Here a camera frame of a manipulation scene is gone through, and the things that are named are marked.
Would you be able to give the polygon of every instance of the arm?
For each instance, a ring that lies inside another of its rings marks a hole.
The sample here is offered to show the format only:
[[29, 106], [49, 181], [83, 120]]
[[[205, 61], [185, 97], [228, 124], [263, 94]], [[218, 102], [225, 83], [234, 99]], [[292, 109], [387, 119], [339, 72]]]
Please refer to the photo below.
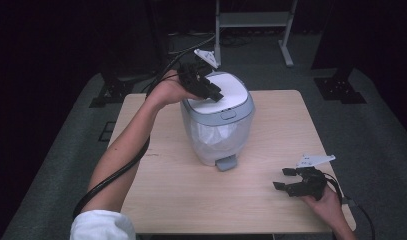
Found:
[[[165, 76], [175, 75], [169, 71]], [[137, 111], [119, 137], [109, 146], [94, 169], [88, 190], [131, 161], [150, 136], [157, 113], [168, 104], [185, 98], [197, 99], [179, 84], [177, 76], [162, 81]], [[134, 181], [138, 163], [104, 188], [82, 209], [120, 212], [126, 194]]]
[[329, 186], [325, 187], [324, 194], [319, 201], [316, 201], [312, 196], [304, 196], [301, 199], [331, 227], [337, 239], [356, 239], [355, 234], [344, 218], [337, 194]]

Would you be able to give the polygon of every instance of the shelf leg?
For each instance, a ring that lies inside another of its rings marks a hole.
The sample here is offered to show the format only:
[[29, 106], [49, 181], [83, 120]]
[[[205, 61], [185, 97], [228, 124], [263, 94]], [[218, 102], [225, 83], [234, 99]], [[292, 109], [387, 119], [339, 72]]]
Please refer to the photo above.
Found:
[[280, 49], [283, 54], [285, 64], [287, 65], [287, 67], [294, 66], [293, 60], [291, 59], [290, 53], [287, 49], [287, 42], [288, 42], [288, 37], [290, 36], [290, 30], [291, 30], [291, 25], [293, 24], [294, 14], [296, 12], [297, 1], [298, 0], [293, 0], [293, 3], [291, 5], [290, 14], [288, 15], [287, 25], [285, 27], [284, 38], [282, 40], [278, 41], [278, 44], [280, 45]]
[[219, 0], [216, 0], [216, 29], [215, 29], [215, 60], [218, 66], [221, 66], [221, 45], [219, 43], [220, 38], [220, 29], [219, 29], [219, 16], [220, 16], [220, 9], [219, 9]]

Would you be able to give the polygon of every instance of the dark background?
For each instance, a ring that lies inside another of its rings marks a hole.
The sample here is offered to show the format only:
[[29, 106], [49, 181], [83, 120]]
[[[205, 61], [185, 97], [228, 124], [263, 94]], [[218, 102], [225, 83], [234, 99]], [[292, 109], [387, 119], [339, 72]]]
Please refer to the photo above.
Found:
[[[291, 3], [221, 2], [226, 12]], [[214, 0], [0, 1], [0, 236], [101, 66], [157, 71], [164, 36], [213, 32], [214, 12]], [[407, 129], [407, 1], [300, 1], [292, 32], [321, 31], [313, 68], [360, 69]]]

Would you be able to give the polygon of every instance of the rice cooker lid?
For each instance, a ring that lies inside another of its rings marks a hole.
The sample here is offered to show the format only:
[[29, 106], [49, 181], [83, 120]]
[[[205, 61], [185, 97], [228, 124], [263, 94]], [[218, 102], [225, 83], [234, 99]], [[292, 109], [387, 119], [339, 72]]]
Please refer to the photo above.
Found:
[[219, 73], [206, 76], [209, 81], [221, 88], [224, 97], [218, 102], [212, 99], [192, 100], [187, 99], [190, 107], [200, 114], [213, 114], [225, 109], [235, 108], [243, 104], [248, 97], [248, 91], [243, 83], [229, 73]]

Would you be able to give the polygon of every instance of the hand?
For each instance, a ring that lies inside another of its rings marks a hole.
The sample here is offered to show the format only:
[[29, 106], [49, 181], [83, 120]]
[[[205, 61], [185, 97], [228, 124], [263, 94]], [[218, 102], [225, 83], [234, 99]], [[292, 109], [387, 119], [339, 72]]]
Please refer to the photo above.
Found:
[[148, 96], [147, 100], [155, 101], [155, 103], [163, 108], [168, 104], [173, 104], [182, 101], [183, 99], [195, 99], [201, 98], [187, 92], [180, 84], [177, 71], [169, 70], [160, 82]]
[[331, 227], [338, 239], [356, 239], [344, 218], [337, 193], [328, 185], [325, 186], [323, 196], [319, 201], [316, 201], [313, 196], [303, 196], [300, 198]]

